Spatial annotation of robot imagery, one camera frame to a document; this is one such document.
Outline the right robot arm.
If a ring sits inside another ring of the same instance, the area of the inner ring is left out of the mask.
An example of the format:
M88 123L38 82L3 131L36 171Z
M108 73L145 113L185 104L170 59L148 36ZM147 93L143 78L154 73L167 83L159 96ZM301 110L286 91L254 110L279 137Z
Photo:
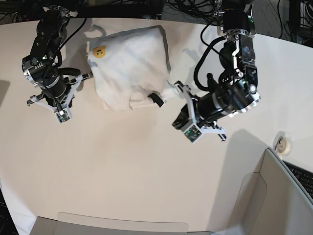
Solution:
M30 54L22 59L25 78L42 90L40 95L34 97L37 100L46 99L48 105L57 111L63 109L62 104L71 85L76 82L67 76L81 75L79 69L61 68L61 49L68 42L66 26L70 17L76 14L77 11L69 7L46 4Z

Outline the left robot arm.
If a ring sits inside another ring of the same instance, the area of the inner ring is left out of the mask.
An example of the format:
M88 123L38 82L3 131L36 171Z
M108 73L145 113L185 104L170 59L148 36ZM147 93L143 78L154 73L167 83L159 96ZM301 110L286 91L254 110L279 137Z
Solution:
M215 22L219 37L207 45L193 73L195 85L207 94L202 97L188 94L198 127L212 126L225 116L245 113L260 100L253 48L256 32L252 8L251 0L220 0L217 3ZM224 41L224 46L217 54L224 71L218 80L208 73L207 85L204 86L199 81L200 69L210 51L221 41Z

